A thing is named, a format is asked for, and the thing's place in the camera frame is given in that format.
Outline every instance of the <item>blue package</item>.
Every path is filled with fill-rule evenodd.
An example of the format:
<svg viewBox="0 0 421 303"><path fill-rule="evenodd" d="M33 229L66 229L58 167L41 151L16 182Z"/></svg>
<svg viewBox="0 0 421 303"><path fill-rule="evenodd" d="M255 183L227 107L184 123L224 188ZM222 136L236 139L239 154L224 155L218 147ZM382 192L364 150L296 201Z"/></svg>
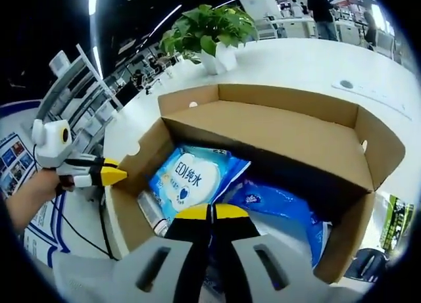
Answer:
<svg viewBox="0 0 421 303"><path fill-rule="evenodd" d="M306 201L286 190L245 179L228 203L301 223L309 240L312 266L317 265L326 246L328 224L316 217Z"/></svg>
<svg viewBox="0 0 421 303"><path fill-rule="evenodd" d="M149 182L171 223L190 206L213 203L249 167L250 162L231 152L203 147L178 147Z"/></svg>

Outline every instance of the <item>green leaves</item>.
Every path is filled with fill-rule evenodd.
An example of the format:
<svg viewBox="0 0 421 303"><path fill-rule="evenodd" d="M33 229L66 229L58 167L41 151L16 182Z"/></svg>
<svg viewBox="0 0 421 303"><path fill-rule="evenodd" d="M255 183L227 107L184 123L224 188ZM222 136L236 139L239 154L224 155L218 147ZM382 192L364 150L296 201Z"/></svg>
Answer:
<svg viewBox="0 0 421 303"><path fill-rule="evenodd" d="M238 47L249 36L257 39L253 19L238 7L222 6L213 9L210 5L200 5L184 12L171 30L164 33L160 47L171 55L180 52L193 63L200 63L195 53L204 52L215 56L216 44Z"/></svg>
<svg viewBox="0 0 421 303"><path fill-rule="evenodd" d="M200 38L200 46L209 55L213 57L216 56L216 43L212 40L212 37L209 35L204 35Z"/></svg>

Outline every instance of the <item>white flower pot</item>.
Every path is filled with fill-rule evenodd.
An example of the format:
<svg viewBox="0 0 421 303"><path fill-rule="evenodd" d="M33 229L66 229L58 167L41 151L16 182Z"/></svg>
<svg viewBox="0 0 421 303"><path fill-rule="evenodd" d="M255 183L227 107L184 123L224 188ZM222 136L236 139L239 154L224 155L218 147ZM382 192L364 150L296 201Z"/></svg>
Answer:
<svg viewBox="0 0 421 303"><path fill-rule="evenodd" d="M217 75L233 70L237 66L235 48L225 46L222 42L216 45L216 56L204 52L198 54L199 58L210 75Z"/></svg>

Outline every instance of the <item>poster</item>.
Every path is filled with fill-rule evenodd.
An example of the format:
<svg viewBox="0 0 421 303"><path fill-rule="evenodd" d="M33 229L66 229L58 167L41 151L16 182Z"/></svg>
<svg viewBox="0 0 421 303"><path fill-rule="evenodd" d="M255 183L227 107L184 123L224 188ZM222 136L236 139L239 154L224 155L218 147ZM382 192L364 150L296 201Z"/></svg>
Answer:
<svg viewBox="0 0 421 303"><path fill-rule="evenodd" d="M15 133L0 140L0 192L1 198L8 199L35 172L35 162L31 152ZM54 251L70 252L62 239L61 213L66 194L47 202L38 211L25 229L24 248L36 258L51 267Z"/></svg>

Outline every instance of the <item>ceiling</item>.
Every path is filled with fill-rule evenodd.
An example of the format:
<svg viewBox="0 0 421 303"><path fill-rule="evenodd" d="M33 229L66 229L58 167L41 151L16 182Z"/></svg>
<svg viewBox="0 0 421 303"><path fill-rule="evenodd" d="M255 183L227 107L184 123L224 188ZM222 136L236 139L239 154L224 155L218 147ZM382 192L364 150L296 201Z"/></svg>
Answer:
<svg viewBox="0 0 421 303"><path fill-rule="evenodd" d="M76 44L90 52L95 38L107 76L121 59L121 46L136 39L135 50L141 38L178 5L182 5L180 12L171 16L148 43L158 41L181 12L203 3L216 6L226 1L98 0L95 20L90 20L88 0L8 0L10 6L2 9L7 32L2 35L6 45L0 78L2 91L8 93L1 94L1 103L42 98L55 80L48 63L60 50L73 60L77 56Z"/></svg>

